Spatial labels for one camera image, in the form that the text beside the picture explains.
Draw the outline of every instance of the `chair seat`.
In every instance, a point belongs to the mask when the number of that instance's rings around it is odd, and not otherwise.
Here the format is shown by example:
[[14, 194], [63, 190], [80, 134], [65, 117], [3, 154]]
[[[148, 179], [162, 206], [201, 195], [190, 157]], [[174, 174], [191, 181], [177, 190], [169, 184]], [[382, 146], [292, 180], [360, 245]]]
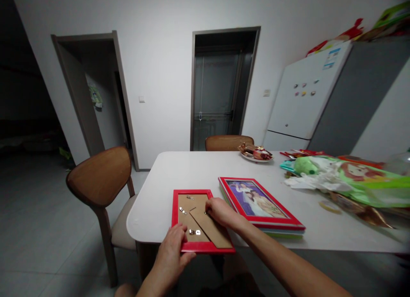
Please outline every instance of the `chair seat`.
[[115, 247], [125, 248], [129, 250], [136, 251], [135, 239], [133, 239], [127, 231], [127, 217], [129, 211], [131, 210], [132, 205], [135, 202], [137, 195], [132, 196], [127, 203], [125, 203], [123, 209], [121, 210], [117, 221], [114, 223], [114, 226], [111, 228], [111, 243]]

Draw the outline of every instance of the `person's hand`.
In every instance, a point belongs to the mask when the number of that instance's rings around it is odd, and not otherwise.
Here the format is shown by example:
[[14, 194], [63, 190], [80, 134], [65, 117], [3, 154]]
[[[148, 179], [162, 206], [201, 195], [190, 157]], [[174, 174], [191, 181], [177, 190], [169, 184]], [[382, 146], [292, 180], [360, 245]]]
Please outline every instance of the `person's hand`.
[[159, 246], [157, 258], [150, 274], [159, 280], [156, 285], [162, 292], [167, 292], [175, 285], [184, 268], [196, 257], [195, 252], [186, 252], [180, 256], [181, 243], [187, 241], [186, 231], [186, 225], [176, 224], [169, 228]]
[[235, 212], [224, 200], [221, 198], [211, 198], [205, 203], [205, 211], [212, 216], [215, 221], [224, 227], [228, 227], [235, 231], [246, 219]]

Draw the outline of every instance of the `refrigerator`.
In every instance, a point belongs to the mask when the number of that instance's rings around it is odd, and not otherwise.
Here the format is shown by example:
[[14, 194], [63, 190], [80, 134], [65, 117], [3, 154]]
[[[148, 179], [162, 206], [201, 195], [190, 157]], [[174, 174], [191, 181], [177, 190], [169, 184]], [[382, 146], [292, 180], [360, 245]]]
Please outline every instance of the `refrigerator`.
[[408, 41], [347, 41], [287, 66], [264, 147], [350, 154], [409, 56]]

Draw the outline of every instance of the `ceramic plate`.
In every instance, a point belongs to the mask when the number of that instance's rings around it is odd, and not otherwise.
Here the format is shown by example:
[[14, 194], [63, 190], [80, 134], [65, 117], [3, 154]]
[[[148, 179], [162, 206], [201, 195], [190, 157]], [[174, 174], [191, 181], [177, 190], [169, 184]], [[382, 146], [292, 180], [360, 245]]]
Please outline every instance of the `ceramic plate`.
[[256, 163], [267, 163], [267, 162], [270, 162], [270, 161], [273, 160], [273, 156], [272, 156], [272, 159], [270, 159], [270, 160], [257, 160], [256, 158], [254, 158], [252, 156], [246, 156], [246, 155], [242, 154], [241, 152], [239, 152], [239, 154], [241, 154], [243, 158], [246, 158], [247, 160], [250, 160], [250, 161], [254, 161]]

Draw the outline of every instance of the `white dress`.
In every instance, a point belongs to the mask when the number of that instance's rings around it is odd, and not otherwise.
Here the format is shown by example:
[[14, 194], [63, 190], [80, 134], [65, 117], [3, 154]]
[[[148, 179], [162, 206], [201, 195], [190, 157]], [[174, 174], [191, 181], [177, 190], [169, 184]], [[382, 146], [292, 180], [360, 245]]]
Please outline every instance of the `white dress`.
[[271, 214], [265, 212], [255, 201], [252, 201], [252, 199], [250, 197], [248, 197], [248, 195], [246, 193], [251, 192], [252, 189], [250, 189], [248, 187], [238, 188], [238, 186], [236, 186], [236, 191], [242, 193], [243, 201], [249, 204], [249, 206], [251, 207], [251, 210], [253, 211], [255, 216], [272, 217]]

